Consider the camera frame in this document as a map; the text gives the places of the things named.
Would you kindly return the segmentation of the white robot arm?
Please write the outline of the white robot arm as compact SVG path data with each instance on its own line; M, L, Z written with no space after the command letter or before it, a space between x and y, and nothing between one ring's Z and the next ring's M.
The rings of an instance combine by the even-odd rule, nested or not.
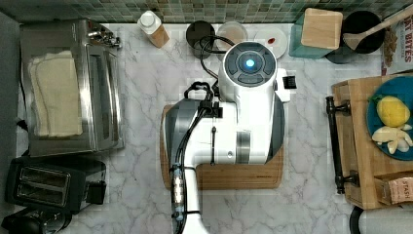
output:
M245 41L224 55L217 78L219 97L207 82L189 91L163 120L169 159L173 234L208 234L202 221L196 168L202 164L264 165L282 147L284 105L290 93L282 83L274 53Z

